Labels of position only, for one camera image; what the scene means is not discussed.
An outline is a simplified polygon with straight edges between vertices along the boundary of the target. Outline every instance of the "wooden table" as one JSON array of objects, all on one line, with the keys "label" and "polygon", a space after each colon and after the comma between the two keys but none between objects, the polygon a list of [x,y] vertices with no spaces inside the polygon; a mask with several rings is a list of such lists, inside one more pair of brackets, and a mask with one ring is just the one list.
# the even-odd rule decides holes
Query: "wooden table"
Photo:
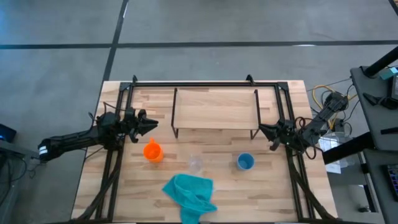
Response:
[{"label": "wooden table", "polygon": [[[288,83],[295,116],[311,118],[304,82]],[[97,115],[104,112],[102,102],[116,104],[119,84],[120,82],[104,83]],[[210,93],[253,93],[255,88],[179,88],[184,89]],[[256,89],[259,94],[262,123],[276,123],[279,114],[274,89]],[[272,152],[269,150],[271,143],[262,133],[250,140],[249,133],[245,130],[181,129],[176,139],[170,126],[173,95],[173,87],[134,88],[132,106],[135,109],[146,109],[148,117],[158,120],[159,126],[139,137],[137,144],[133,144],[129,139],[126,141],[114,222],[180,222],[180,207],[161,189],[173,175],[190,173],[188,161],[191,156],[198,156],[203,160],[203,168],[199,175],[214,180],[215,191],[211,201],[218,207],[218,211],[203,215],[202,222],[297,221],[284,146]],[[225,105],[220,113],[227,113],[229,109],[229,105]],[[147,162],[142,155],[149,138],[154,138],[164,150],[164,160],[159,164]],[[99,146],[89,148],[88,154],[97,148]],[[256,165],[252,170],[237,170],[236,158],[242,152],[254,155]],[[78,217],[98,193],[105,155],[106,151],[102,150],[85,162],[72,218]],[[313,193],[329,213],[336,217],[335,203],[322,155],[318,154],[312,161],[305,158],[305,167]],[[302,192],[300,197],[305,210]],[[107,206],[106,201],[104,211],[107,211]]]}]

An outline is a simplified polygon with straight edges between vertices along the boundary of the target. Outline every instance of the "blue cloth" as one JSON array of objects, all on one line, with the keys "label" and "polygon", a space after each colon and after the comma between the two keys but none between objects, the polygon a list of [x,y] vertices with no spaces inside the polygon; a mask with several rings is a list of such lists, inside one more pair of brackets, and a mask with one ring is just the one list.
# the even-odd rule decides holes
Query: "blue cloth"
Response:
[{"label": "blue cloth", "polygon": [[198,224],[202,214],[214,212],[217,207],[210,203],[213,180],[187,174],[177,174],[164,186],[163,191],[181,205],[183,224]]}]

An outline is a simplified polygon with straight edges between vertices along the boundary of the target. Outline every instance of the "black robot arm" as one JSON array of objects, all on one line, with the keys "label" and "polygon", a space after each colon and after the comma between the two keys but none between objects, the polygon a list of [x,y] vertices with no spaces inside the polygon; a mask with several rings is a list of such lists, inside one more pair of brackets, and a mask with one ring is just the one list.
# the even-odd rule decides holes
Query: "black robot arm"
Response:
[{"label": "black robot arm", "polygon": [[64,152],[82,149],[100,144],[107,150],[118,150],[122,147],[124,135],[128,134],[133,143],[138,142],[138,134],[145,133],[157,127],[157,121],[147,118],[145,110],[135,115],[135,109],[129,108],[120,121],[120,117],[113,112],[98,116],[96,125],[89,130],[78,133],[54,136],[44,139],[38,146],[42,162],[50,161],[61,156]]},{"label": "black robot arm", "polygon": [[296,121],[280,119],[275,125],[260,124],[259,129],[273,142],[270,150],[275,151],[279,144],[288,145],[298,152],[304,152],[314,146],[321,136],[326,134],[322,126],[337,112],[347,109],[348,99],[341,93],[332,92],[325,100],[325,107],[308,125],[296,131]]},{"label": "black robot arm", "polygon": [[[275,151],[279,144],[285,144],[287,156],[292,157],[292,151],[296,154],[303,153],[308,147],[316,145],[321,136],[326,134],[326,130],[322,130],[322,126],[337,112],[347,109],[348,99],[341,93],[332,92],[326,98],[325,107],[317,114],[308,125],[303,123],[301,128],[296,131],[296,121],[280,119],[275,125],[260,124],[260,130],[266,135],[269,141],[273,142],[270,150]],[[311,192],[309,186],[303,180],[303,177],[297,172],[293,160],[288,159],[289,171],[291,177],[302,188],[306,197],[311,201],[318,214],[323,219],[334,220],[326,209],[317,200]]]}]

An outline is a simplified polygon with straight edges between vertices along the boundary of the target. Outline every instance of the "metal bar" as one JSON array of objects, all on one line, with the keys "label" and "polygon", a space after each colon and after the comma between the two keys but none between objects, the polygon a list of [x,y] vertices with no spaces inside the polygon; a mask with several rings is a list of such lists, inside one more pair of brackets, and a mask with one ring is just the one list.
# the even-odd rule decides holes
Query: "metal bar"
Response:
[{"label": "metal bar", "polygon": [[372,223],[358,223],[358,222],[348,222],[348,221],[343,221],[343,220],[338,220],[338,219],[333,219],[333,220],[324,220],[324,219],[314,219],[314,218],[301,218],[299,220],[300,223],[319,223],[319,224],[372,224]]},{"label": "metal bar", "polygon": [[378,204],[378,201],[374,191],[374,184],[369,174],[368,164],[365,161],[363,153],[358,153],[358,157],[359,157],[359,162],[361,163],[362,170],[364,171],[364,177],[366,182],[366,184],[364,184],[364,190],[365,190],[366,199],[368,200],[369,209],[372,212],[380,212],[379,206],[376,206]]},{"label": "metal bar", "polygon": [[254,139],[256,137],[257,133],[260,131],[260,129],[257,129],[257,131],[253,134],[253,130],[250,130],[250,139]]},{"label": "metal bar", "polygon": [[322,154],[325,164],[338,161],[347,156],[361,152],[363,149],[374,148],[373,139],[370,132],[364,133],[344,144],[333,149],[327,150]]},{"label": "metal bar", "polygon": [[[286,89],[286,90],[284,90],[284,92],[285,92],[287,111],[289,112],[289,117],[292,121],[294,121],[295,117],[294,117],[292,100],[290,99],[290,91],[289,91],[289,89]],[[303,158],[302,154],[297,155],[297,162],[298,162],[298,168],[300,170],[300,175],[301,175],[304,183],[307,186],[309,186],[307,171],[305,170],[304,158]],[[313,209],[313,206],[312,206],[310,200],[307,197],[305,197],[305,202],[307,204],[308,216],[310,218],[315,218],[315,211]]]},{"label": "metal bar", "polygon": [[90,203],[90,205],[86,208],[86,210],[77,218],[79,220],[88,220],[98,208],[99,203],[101,203],[105,197],[106,192],[114,182],[117,175],[119,175],[120,170],[114,169],[112,173],[109,175],[108,180],[106,181],[104,188],[101,189],[98,194],[95,196],[94,200]]},{"label": "metal bar", "polygon": [[261,124],[261,112],[260,112],[259,92],[257,90],[254,90],[254,95],[256,96],[257,120],[260,125]]},{"label": "metal bar", "polygon": [[174,114],[175,114],[175,99],[176,98],[177,98],[177,88],[174,88],[173,109],[172,109],[172,129],[173,129],[175,138],[178,138],[178,129],[177,129],[177,131],[174,129]]},{"label": "metal bar", "polygon": [[[277,82],[256,82],[256,86],[276,86]],[[136,82],[136,87],[211,87],[211,86],[248,86],[250,87],[251,84],[249,82]]]},{"label": "metal bar", "polygon": [[24,147],[17,146],[13,143],[9,143],[6,141],[0,141],[0,149],[2,151],[7,152],[17,152],[19,154],[27,155],[31,158],[39,159],[39,151],[38,150],[30,150]]},{"label": "metal bar", "polygon": [[289,167],[290,183],[292,184],[294,206],[296,208],[297,219],[300,220],[301,218],[303,218],[303,209],[301,207],[301,202],[300,202],[299,188],[297,187],[297,183],[294,180],[293,173],[290,170],[290,166],[289,166],[289,163],[292,163],[294,166],[293,154],[292,154],[292,151],[290,149],[288,149],[287,147],[285,147],[285,151],[286,151],[286,158],[287,158],[287,163],[288,163],[287,165]]},{"label": "metal bar", "polygon": [[[129,93],[127,95],[127,102],[126,102],[126,106],[125,106],[126,110],[131,106],[131,103],[132,103],[132,94],[134,91],[134,86],[130,85],[130,87],[128,87],[128,90],[129,90]],[[116,158],[116,163],[114,165],[114,169],[121,170],[125,140],[126,140],[126,136],[124,136],[124,138],[122,140],[122,144],[118,151],[118,156]],[[116,176],[115,181],[113,182],[113,185],[112,185],[111,198],[109,200],[109,208],[108,208],[108,220],[110,220],[110,221],[113,221],[114,207],[116,204],[116,197],[118,194],[119,176],[120,176],[120,172]]]},{"label": "metal bar", "polygon": [[[280,97],[279,90],[280,90],[279,85],[276,84],[275,97],[276,97],[276,102],[278,104],[279,119],[285,119],[284,108],[282,105],[282,99]],[[294,180],[293,173],[290,170],[290,166],[289,166],[290,163],[292,163],[294,165],[293,155],[292,155],[292,151],[290,149],[288,149],[288,147],[285,147],[285,151],[286,151],[286,158],[287,158],[287,163],[288,163],[288,167],[289,167],[290,181],[292,184],[292,191],[293,191],[294,204],[295,204],[295,208],[296,208],[296,214],[297,214],[297,218],[300,219],[303,217],[303,209],[301,207],[301,202],[300,202],[299,188],[297,187],[297,183]]]},{"label": "metal bar", "polygon": [[284,113],[284,106],[282,105],[282,99],[280,98],[280,87],[278,84],[275,86],[275,97],[276,97],[276,103],[278,104],[278,112],[279,112],[279,119],[285,119],[285,113]]},{"label": "metal bar", "polygon": [[69,220],[66,222],[52,222],[46,224],[99,224],[99,223],[109,223],[109,220],[106,218],[95,219],[95,220]]},{"label": "metal bar", "polygon": [[[100,189],[104,189],[105,183],[108,180],[108,176],[109,176],[109,171],[111,169],[111,162],[112,162],[112,151],[108,150],[106,153],[106,159],[105,159],[105,166],[104,166],[104,172],[102,174],[102,181],[101,181],[101,188]],[[102,210],[104,207],[104,200],[102,199],[99,204],[98,207],[96,209],[96,213],[95,213],[95,218],[101,218],[102,217]]]},{"label": "metal bar", "polygon": [[[124,90],[122,90],[121,87],[122,87],[122,83],[119,86],[118,100],[116,102],[116,109],[115,109],[115,114],[116,115],[120,114],[120,107],[121,107],[122,100],[123,100]],[[103,172],[103,175],[102,175],[102,181],[101,181],[101,188],[100,189],[104,188],[105,183],[108,180],[109,171],[111,169],[111,163],[112,163],[112,155],[113,155],[113,151],[108,150],[107,153],[106,153],[106,160],[105,160],[104,172]],[[96,210],[96,213],[95,213],[95,218],[96,219],[99,219],[99,218],[102,217],[103,207],[104,207],[104,200],[101,199],[101,201],[98,204],[98,208]]]},{"label": "metal bar", "polygon": [[172,129],[173,129],[173,132],[174,132],[174,137],[178,138],[178,128],[175,129],[174,127],[172,127]]},{"label": "metal bar", "polygon": [[377,60],[377,62],[374,62],[371,66],[366,68],[365,71],[363,71],[363,73],[369,78],[375,78],[378,72],[386,68],[392,62],[395,62],[397,59],[398,59],[398,47],[395,47],[385,56]]},{"label": "metal bar", "polygon": [[376,212],[376,206],[374,206],[373,197],[371,190],[367,184],[363,185],[363,189],[365,190],[366,198],[368,199],[369,209],[371,212]]}]

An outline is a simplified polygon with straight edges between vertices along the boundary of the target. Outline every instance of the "gray floor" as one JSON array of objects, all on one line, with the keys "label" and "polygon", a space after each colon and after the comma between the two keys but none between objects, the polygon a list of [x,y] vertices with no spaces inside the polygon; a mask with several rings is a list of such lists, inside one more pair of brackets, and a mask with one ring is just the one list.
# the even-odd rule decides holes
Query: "gray floor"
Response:
[{"label": "gray floor", "polygon": [[[1,1],[0,44],[111,43],[121,3]],[[130,0],[120,42],[389,40],[398,37],[397,28],[387,0]],[[304,80],[311,89],[348,78],[351,67],[368,65],[393,47],[119,49],[110,80],[132,75],[140,80],[242,80],[251,74],[258,80]],[[0,50],[0,123],[16,129],[16,143],[32,150],[42,138],[86,129],[108,55],[109,49]],[[345,93],[350,85],[332,87]],[[350,123],[353,136],[367,131],[360,106]],[[39,167],[34,179],[25,177],[12,223],[68,220],[83,153],[67,153]],[[370,220],[353,208],[355,200],[363,199],[361,193],[349,198],[352,187],[331,184],[340,217]]]}]

